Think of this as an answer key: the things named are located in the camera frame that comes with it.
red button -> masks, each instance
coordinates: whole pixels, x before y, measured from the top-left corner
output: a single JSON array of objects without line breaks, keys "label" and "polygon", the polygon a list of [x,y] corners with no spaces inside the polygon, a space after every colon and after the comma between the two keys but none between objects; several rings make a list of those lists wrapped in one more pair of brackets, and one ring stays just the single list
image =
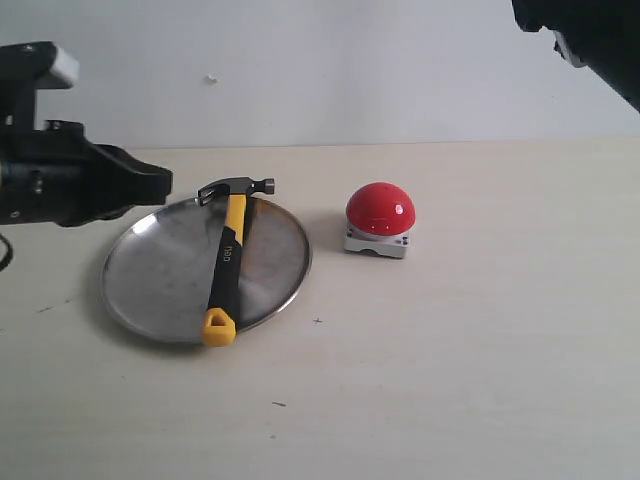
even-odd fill
[{"label": "red button", "polygon": [[416,211],[407,192],[391,183],[365,185],[349,199],[347,218],[352,225],[374,235],[398,235],[416,221]]}]

metal plate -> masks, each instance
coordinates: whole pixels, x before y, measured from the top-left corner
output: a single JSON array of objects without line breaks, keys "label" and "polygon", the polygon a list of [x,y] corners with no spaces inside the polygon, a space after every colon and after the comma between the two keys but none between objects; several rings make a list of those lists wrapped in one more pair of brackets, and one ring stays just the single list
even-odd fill
[{"label": "metal plate", "polygon": [[[153,340],[201,343],[226,206],[226,198],[205,207],[185,200],[133,225],[116,242],[102,271],[102,297],[110,314]],[[286,307],[310,266],[311,245],[298,220],[271,202],[251,198],[238,331]]]}]

claw hammer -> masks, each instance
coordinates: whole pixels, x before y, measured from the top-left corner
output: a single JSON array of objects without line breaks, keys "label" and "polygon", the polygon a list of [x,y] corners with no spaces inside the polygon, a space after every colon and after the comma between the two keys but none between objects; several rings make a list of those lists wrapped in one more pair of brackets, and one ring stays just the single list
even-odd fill
[{"label": "claw hammer", "polygon": [[211,282],[211,294],[202,326],[202,343],[212,347],[231,344],[236,337],[236,323],[240,319],[240,262],[244,240],[244,217],[247,197],[254,193],[273,195],[275,180],[265,178],[256,182],[248,177],[227,178],[210,183],[198,191],[198,204],[228,196],[227,216],[222,229],[220,246]]}]

hammer handle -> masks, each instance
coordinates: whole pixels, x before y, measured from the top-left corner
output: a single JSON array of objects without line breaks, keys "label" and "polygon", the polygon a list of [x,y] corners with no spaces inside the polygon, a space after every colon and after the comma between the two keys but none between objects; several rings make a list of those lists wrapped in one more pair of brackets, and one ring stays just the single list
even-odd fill
[{"label": "hammer handle", "polygon": [[238,281],[246,209],[246,195],[229,196],[227,218],[222,229],[211,295],[202,327],[202,342],[212,347],[229,345],[236,336],[236,322],[241,314]]}]

white wall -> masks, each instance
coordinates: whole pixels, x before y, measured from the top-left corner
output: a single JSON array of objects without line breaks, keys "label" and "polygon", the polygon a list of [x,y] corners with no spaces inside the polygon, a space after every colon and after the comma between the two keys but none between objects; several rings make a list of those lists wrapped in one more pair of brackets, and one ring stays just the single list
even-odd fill
[{"label": "white wall", "polygon": [[81,60],[41,117],[128,147],[638,132],[549,32],[519,31],[508,0],[19,0],[0,5],[0,32]]}]

